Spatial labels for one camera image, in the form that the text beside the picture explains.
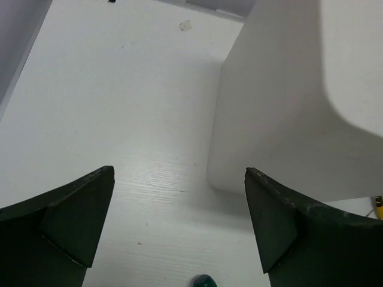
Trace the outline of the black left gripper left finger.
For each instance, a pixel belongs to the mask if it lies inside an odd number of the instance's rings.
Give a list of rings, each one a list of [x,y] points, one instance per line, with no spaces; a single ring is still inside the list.
[[[1,286],[82,286],[114,189],[114,168],[1,208]]]

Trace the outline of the green stubby screwdriver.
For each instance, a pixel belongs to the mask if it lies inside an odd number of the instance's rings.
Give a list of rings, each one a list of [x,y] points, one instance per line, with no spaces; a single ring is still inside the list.
[[[191,287],[217,287],[215,280],[208,274],[199,274],[191,280]]]

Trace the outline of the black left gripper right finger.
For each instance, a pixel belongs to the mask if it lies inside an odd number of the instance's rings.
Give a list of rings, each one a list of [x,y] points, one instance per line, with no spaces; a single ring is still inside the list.
[[[245,194],[272,286],[381,286],[382,222],[287,188],[255,168]]]

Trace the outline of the yellow black pliers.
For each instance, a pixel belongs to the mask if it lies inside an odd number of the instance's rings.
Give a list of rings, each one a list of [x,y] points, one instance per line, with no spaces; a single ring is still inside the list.
[[[382,196],[372,197],[372,205],[373,209],[369,212],[369,214],[375,214],[379,220],[383,220],[383,199]]]

